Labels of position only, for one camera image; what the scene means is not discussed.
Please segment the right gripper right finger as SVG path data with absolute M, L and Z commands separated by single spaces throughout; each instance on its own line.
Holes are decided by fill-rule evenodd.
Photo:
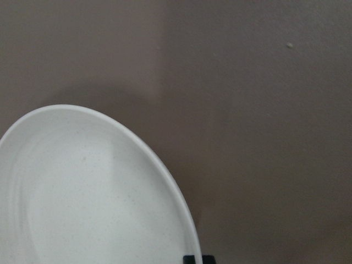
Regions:
M 213 255 L 202 255 L 203 264 L 216 264 L 216 259 Z

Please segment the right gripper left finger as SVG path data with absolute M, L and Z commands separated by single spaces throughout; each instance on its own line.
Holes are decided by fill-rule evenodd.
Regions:
M 183 256 L 183 264 L 195 264 L 195 256 L 194 255 L 185 255 Z

